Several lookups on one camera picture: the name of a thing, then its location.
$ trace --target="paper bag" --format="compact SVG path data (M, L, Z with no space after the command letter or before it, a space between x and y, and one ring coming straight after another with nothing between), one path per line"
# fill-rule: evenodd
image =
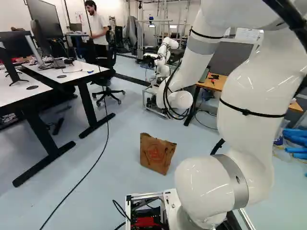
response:
M177 144L141 133L141 165L166 175Z

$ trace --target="man's arm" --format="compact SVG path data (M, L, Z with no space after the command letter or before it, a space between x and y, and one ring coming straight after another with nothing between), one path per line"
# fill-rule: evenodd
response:
M99 34L93 34L92 39L96 39L106 35L106 32L109 30L107 26L104 27L103 31Z

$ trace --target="red logo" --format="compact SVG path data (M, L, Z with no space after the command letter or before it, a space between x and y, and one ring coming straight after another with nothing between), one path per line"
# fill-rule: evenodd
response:
M148 148L147 152L150 160L157 163L161 163L163 161L164 153L159 152L159 148L157 145L151 145Z

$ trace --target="desk surface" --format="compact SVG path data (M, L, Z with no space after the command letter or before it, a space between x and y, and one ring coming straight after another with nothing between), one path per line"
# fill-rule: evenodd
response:
M38 95L43 92L52 90L49 86L31 78L26 74L19 74L22 80L28 80L29 82L19 81L12 86L9 86L12 82L10 77L5 77L6 70L0 70L0 107L12 104L14 102ZM27 90L29 86L37 85L38 88L33 90Z
M77 33L65 33L66 36L79 36L79 37L88 37L88 34L77 34Z
M214 81L214 85L211 82L211 79L209 79L209 77L214 74L214 73L209 73L208 77L206 78L204 83L197 83L196 85L202 88L206 88L206 89L210 89L213 91L218 91L221 92L223 90L224 84L227 80L227 76L224 75L220 75L218 74L219 80L215 80ZM293 110L293 111L297 111L297 112L303 112L304 110L302 109L302 107L297 103L293 103L289 106L289 109Z
M80 78L84 78L93 74L99 73L99 67L96 65L88 64L81 61L74 61L74 66L66 66L64 69L47 69L47 70L40 70L38 65L30 66L30 64L23 64L24 67L43 75L49 79L52 79L60 84L74 81ZM109 70L104 67L100 67L101 72ZM57 76L66 75L65 78L57 78Z

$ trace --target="black chair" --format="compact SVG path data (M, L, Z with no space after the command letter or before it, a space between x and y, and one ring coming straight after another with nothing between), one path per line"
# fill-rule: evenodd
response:
M119 98L117 98L116 96L114 96L114 93L122 93L123 95L126 94L125 91L123 90L111 90L109 88L109 86L111 85L111 79L115 76L116 71L113 69L113 66L116 63L116 53L117 53L117 49L116 49L116 45L115 43L113 43L112 41L108 41L109 43L109 49L108 49L108 57L107 58L103 58L100 57L98 58L98 65L111 69L113 70L113 72L109 75L109 77L103 77L103 78L99 78L94 80L91 84L96 84L96 85L100 85L103 87L106 87L106 89L104 89L101 92L94 92L92 93L93 98L97 98L97 95L102 95L101 98L99 98L96 101L97 106L101 106L101 101L105 98L105 97L112 97L114 98L118 104L121 104L121 100Z

